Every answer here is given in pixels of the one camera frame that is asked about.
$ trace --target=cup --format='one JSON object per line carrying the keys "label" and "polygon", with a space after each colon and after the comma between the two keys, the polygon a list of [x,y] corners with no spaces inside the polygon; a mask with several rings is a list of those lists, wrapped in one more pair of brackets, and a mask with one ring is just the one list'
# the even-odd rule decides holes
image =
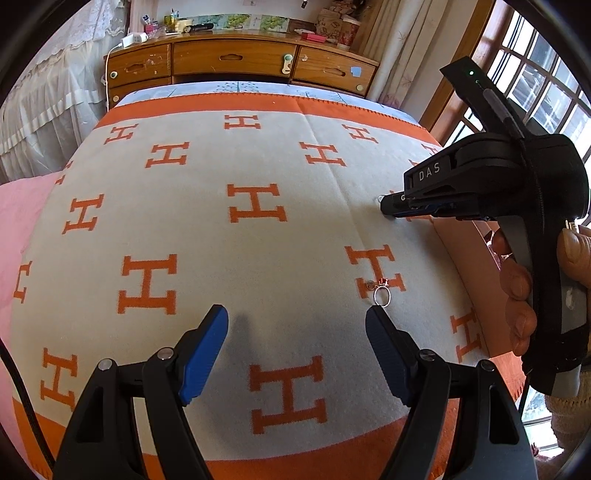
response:
{"label": "cup", "polygon": [[336,47],[341,50],[350,50],[361,22],[348,17],[347,15],[345,15],[342,20],[343,26],[340,28],[339,41],[337,42]]}

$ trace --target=blue gripper pad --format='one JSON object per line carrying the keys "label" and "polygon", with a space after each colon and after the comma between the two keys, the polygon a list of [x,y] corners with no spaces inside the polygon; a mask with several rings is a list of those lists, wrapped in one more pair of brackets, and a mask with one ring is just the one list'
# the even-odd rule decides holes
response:
{"label": "blue gripper pad", "polygon": [[181,380],[178,397],[183,407],[203,392],[227,334],[228,311],[221,305],[214,305],[199,327],[180,339],[177,375]]}

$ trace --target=white curtain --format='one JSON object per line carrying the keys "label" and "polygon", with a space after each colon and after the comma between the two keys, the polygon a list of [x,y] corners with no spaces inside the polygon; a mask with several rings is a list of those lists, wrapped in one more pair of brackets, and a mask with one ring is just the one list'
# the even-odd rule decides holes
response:
{"label": "white curtain", "polygon": [[8,94],[0,107],[0,184],[61,170],[105,114],[103,57],[123,37],[128,11],[111,9],[117,3],[93,0],[81,9]]}
{"label": "white curtain", "polygon": [[364,55],[380,61],[368,99],[399,108],[448,0],[384,0]]}

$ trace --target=window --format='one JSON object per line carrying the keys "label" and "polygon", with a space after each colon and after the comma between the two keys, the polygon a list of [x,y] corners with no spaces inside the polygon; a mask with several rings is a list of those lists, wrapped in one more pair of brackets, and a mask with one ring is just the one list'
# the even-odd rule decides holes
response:
{"label": "window", "polygon": [[[577,80],[554,49],[517,12],[505,34],[488,76],[534,134],[569,137],[591,179],[591,106]],[[468,109],[445,146],[482,130]],[[589,223],[591,216],[580,223]]]}
{"label": "window", "polygon": [[544,396],[530,387],[521,420],[530,443],[535,443],[540,455],[549,458],[563,451],[552,431],[551,418],[552,414],[546,408]]}

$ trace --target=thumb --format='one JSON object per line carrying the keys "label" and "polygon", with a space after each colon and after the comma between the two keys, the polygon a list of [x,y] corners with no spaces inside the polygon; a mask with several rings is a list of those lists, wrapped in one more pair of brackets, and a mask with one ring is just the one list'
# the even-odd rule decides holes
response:
{"label": "thumb", "polygon": [[564,273],[591,288],[591,238],[564,228],[558,236],[556,255]]}

